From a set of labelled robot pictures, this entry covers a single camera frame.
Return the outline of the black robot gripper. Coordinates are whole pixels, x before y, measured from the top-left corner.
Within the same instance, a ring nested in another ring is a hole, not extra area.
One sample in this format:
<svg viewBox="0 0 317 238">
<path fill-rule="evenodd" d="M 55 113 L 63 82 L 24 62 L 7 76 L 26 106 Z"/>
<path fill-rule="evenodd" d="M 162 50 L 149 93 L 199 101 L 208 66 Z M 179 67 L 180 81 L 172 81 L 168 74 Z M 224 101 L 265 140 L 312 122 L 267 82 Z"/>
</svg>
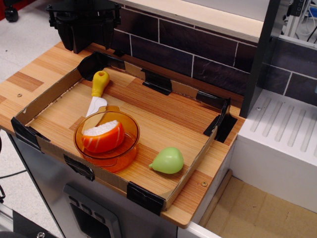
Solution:
<svg viewBox="0 0 317 238">
<path fill-rule="evenodd" d="M 97 28 L 99 43 L 109 49 L 114 29 L 121 24 L 121 4 L 110 0 L 64 0 L 49 4 L 49 23 L 69 51 L 78 54 L 92 43 Z"/>
</svg>

